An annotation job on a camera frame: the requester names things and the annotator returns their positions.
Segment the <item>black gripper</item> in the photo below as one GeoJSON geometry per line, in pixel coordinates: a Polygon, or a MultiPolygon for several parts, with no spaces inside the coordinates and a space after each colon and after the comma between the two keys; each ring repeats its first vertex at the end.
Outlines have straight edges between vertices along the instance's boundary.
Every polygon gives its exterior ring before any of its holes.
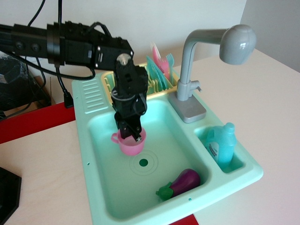
{"type": "Polygon", "coordinates": [[[147,91],[129,96],[122,96],[116,90],[111,92],[112,106],[115,110],[115,122],[122,139],[132,134],[136,142],[142,139],[140,118],[147,111],[147,91]]]}

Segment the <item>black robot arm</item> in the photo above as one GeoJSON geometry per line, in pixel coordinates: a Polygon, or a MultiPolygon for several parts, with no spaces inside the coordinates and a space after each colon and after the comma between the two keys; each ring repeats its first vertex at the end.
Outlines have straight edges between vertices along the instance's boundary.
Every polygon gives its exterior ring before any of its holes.
{"type": "Polygon", "coordinates": [[[47,59],[55,67],[84,66],[95,70],[112,71],[115,86],[111,92],[115,121],[121,137],[141,140],[140,117],[147,111],[146,69],[136,66],[134,52],[127,40],[112,37],[105,25],[97,30],[80,23],[54,23],[46,29],[23,25],[0,27],[0,50],[24,60],[25,57],[47,59]]]}

